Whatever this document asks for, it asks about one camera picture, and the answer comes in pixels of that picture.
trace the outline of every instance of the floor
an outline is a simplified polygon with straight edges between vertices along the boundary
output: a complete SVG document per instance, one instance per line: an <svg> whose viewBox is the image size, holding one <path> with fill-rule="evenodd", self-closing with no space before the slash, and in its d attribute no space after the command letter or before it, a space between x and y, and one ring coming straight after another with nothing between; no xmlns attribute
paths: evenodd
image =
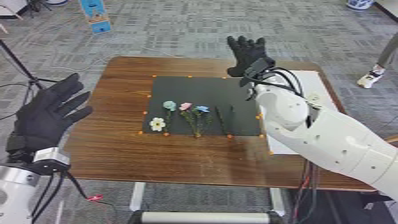
<svg viewBox="0 0 398 224"><path fill-rule="evenodd" d="M396 71L388 71L373 89L356 85L398 31L396 22L375 7L356 12L343 0L105 0L105 4L112 32L101 35L91 33L78 1L53 7L52 12L43 9L34 18L27 13L25 21L2 21L11 34L0 34L0 38L39 77L59 80L78 72L85 89L93 90L116 55L233 58L226 36L263 36L277 60L311 61L322 66L350 116L382 137L396 134ZM0 85L23 82L23 75L0 58ZM23 95L23 87L0 88L0 117L18 110ZM0 121L0 146L13 121ZM133 183L84 181L84 186L116 203L117 223L126 223ZM268 209L267 198L260 188L151 184L146 206L171 211L261 211ZM112 209L87 204L69 185L55 205L39 223L112 222Z"/></svg>

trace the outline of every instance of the white robotic arm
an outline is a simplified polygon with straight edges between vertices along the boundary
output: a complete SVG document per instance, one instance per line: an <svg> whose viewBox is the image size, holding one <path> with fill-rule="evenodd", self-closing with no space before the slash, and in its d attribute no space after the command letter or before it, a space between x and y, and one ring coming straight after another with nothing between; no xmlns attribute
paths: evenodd
<svg viewBox="0 0 398 224"><path fill-rule="evenodd" d="M270 136L324 169L361 180L398 200L396 147L352 117L313 105L288 90L258 85L256 92Z"/></svg>

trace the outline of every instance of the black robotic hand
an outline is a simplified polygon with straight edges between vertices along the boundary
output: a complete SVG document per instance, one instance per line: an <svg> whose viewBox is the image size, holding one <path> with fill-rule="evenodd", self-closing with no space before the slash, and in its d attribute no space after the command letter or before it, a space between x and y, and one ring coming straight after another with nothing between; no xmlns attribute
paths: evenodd
<svg viewBox="0 0 398 224"><path fill-rule="evenodd" d="M16 113L14 132L7 141L11 160L29 162L32 153L59 145L66 129L93 113L89 106L75 111L91 96L91 92L85 92L71 99L84 89L78 78L78 74L73 74L41 90L32 102Z"/></svg>
<svg viewBox="0 0 398 224"><path fill-rule="evenodd" d="M238 40L229 36L228 45L236 58L236 66L228 69L228 74L233 77L244 76L245 69L260 58L265 58L268 65L276 66L276 60L268 57L265 51L265 38L260 38L254 42L254 40L247 40L244 36L240 36Z"/></svg>

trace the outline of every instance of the metal stand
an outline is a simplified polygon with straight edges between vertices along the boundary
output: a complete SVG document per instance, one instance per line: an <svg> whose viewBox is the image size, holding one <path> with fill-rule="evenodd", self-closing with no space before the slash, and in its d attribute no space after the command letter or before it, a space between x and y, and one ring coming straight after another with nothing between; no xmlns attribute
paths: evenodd
<svg viewBox="0 0 398 224"><path fill-rule="evenodd" d="M7 47L7 45L6 45L2 39L0 39L0 46L2 46L4 51L6 51L6 53L7 53L9 57L11 57L11 59L13 59L14 63L16 63L16 65L18 65L18 67L20 67L20 69L21 69L21 71L23 71L27 77L29 77L29 79L30 79L30 81L29 81L29 86L36 85L39 89L45 89L45 86L41 85L39 81L43 81L43 82L57 82L57 81L53 81L53 80L50 80L50 79L41 79L41 78L34 77L34 75L32 75L32 73L29 72L29 69L27 69L25 65L21 64L21 61L20 61L20 59L18 59L18 57L16 57L16 55L14 55L14 53L13 53L13 51L11 51L9 47Z"/></svg>
<svg viewBox="0 0 398 224"><path fill-rule="evenodd" d="M141 210L146 183L137 182L130 201L133 216L128 224L283 224L284 204L281 189L270 188L272 211L267 213L146 212Z"/></svg>

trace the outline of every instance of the wooden table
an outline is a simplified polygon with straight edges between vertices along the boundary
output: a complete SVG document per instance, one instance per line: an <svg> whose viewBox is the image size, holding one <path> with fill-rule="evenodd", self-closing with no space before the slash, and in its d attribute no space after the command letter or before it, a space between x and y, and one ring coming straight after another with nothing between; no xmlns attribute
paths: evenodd
<svg viewBox="0 0 398 224"><path fill-rule="evenodd" d="M304 159L268 155L267 139L141 134L153 76L226 77L229 60L117 57L110 60L89 104L94 114L78 123L66 151L73 175L84 179L297 188ZM320 67L281 62L292 70ZM320 189L373 191L352 178L322 170Z"/></svg>

